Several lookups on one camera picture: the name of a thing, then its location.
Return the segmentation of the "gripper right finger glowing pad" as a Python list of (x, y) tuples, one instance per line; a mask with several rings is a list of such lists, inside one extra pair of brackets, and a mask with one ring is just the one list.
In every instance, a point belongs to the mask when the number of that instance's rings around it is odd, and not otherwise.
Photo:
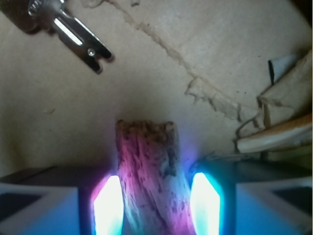
[(199, 161), (191, 169), (198, 235), (310, 235), (312, 171), (291, 163)]

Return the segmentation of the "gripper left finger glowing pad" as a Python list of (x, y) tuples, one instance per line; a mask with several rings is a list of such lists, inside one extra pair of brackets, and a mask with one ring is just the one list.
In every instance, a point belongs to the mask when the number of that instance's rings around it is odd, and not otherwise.
[(27, 168), (0, 179), (3, 235), (120, 235), (119, 177), (104, 167)]

